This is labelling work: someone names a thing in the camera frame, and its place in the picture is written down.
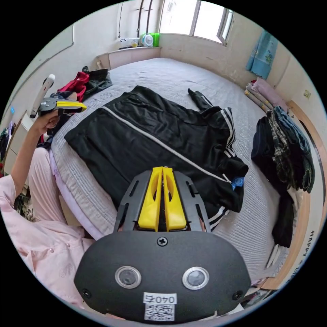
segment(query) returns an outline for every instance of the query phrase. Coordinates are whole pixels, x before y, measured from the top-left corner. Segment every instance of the pink pajamas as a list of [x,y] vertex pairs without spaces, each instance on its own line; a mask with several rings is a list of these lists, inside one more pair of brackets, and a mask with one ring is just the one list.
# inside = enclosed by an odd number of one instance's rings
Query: pink pajamas
[[94,240],[83,238],[83,228],[67,225],[51,173],[49,153],[45,149],[35,150],[28,179],[36,216],[34,223],[13,209],[15,185],[12,177],[0,178],[0,209],[11,240],[46,288],[84,308],[74,276],[83,254]]

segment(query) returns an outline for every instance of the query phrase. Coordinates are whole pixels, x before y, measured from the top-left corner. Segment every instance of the person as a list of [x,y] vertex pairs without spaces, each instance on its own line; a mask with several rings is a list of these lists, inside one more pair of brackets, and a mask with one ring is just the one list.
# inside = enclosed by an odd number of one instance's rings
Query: person
[[[11,174],[0,178],[0,210],[16,250],[43,286],[61,299],[91,310],[77,291],[74,276],[83,254],[94,240],[85,238],[82,227],[67,225],[49,153],[44,148],[36,148],[40,136],[54,128],[58,121],[58,112],[53,111],[38,117],[29,129]],[[35,222],[26,220],[13,209],[27,177]]]

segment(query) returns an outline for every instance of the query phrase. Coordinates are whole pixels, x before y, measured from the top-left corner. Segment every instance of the green container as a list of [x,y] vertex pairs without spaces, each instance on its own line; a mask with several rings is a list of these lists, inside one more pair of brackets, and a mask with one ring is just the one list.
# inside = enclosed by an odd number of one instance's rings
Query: green container
[[149,34],[153,37],[153,46],[158,47],[160,33],[149,33]]

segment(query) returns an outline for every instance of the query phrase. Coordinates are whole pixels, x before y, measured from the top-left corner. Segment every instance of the wooden bed frame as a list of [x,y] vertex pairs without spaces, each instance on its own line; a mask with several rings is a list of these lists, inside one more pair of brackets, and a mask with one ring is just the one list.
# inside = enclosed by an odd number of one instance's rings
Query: wooden bed frame
[[97,65],[101,68],[114,69],[132,62],[160,58],[160,53],[160,47],[122,49],[97,56]]
[[[301,120],[306,128],[308,129],[309,133],[311,134],[311,137],[317,147],[317,151],[319,153],[324,175],[325,175],[325,180],[323,181],[325,185],[327,186],[327,151],[326,148],[324,147],[324,144],[312,124],[312,122],[309,120],[309,118],[305,115],[305,113],[301,110],[301,108],[293,101],[290,101],[288,103],[289,108],[292,110],[292,112],[295,114],[297,119]],[[320,177],[320,172],[316,172],[316,177]],[[277,276],[274,278],[268,278],[264,283],[259,285],[260,288],[266,289],[266,290],[277,290],[279,289],[282,285],[285,284],[285,282],[289,279],[287,276],[290,273],[290,270],[294,267],[294,264],[296,262],[296,259],[301,251],[301,247],[303,246],[303,243],[306,242],[305,240],[305,235],[307,232],[307,227],[309,223],[309,213],[310,213],[310,194],[307,192],[303,193],[303,199],[302,199],[302,204],[300,207],[299,211],[299,216],[298,216],[298,225],[295,231],[295,235],[292,239],[292,243],[290,246],[290,252],[289,255],[278,272]],[[321,217],[321,222],[319,226],[319,231],[321,230],[325,218],[327,214],[327,196],[324,199],[323,203],[323,212],[322,212],[322,217]]]
[[[117,50],[109,53],[104,53],[102,55],[97,56],[98,60],[98,67],[99,68],[107,68],[107,69],[114,69],[116,67],[126,65],[132,62],[152,59],[152,58],[159,58],[161,53],[160,47],[140,47],[140,48],[129,48],[129,49],[122,49]],[[291,108],[292,112],[295,116],[301,120],[306,128],[308,129],[311,137],[317,147],[318,153],[320,155],[320,159],[322,162],[322,167],[325,175],[325,185],[327,186],[327,151],[323,145],[323,142],[316,130],[313,126],[312,122],[309,118],[304,114],[301,108],[293,101],[288,103],[288,106]],[[297,261],[297,258],[300,254],[301,248],[307,240],[305,240],[305,236],[307,234],[307,228],[309,225],[309,214],[310,214],[310,194],[304,192],[302,204],[299,210],[298,216],[298,225],[296,228],[295,235],[292,239],[292,243],[290,246],[289,255],[283,264],[282,268],[278,272],[276,277],[270,277],[265,280],[262,284],[258,285],[262,289],[266,290],[277,290],[279,289],[286,281],[290,279],[290,272],[292,273],[297,270],[294,268],[294,264]],[[324,199],[323,204],[323,212],[322,218],[320,222],[319,230],[321,230],[325,217],[327,214],[327,200]]]

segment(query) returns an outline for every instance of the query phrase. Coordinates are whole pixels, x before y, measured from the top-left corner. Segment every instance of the window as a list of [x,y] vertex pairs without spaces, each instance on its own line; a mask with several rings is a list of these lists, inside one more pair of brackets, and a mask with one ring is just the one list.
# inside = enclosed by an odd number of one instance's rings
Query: window
[[165,0],[160,33],[186,34],[226,45],[233,12],[201,0]]

